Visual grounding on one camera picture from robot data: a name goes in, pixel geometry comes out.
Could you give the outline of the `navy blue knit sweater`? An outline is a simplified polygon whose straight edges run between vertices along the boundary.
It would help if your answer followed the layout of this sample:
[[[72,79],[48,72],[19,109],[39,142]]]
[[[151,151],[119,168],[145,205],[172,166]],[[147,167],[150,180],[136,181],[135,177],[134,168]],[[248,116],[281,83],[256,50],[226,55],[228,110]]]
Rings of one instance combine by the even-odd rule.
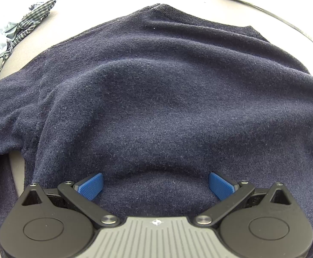
[[[50,47],[0,80],[0,226],[24,183],[100,172],[118,217],[194,217],[217,171],[286,185],[313,226],[313,76],[252,27],[156,4]],[[313,244],[309,252],[313,257]]]

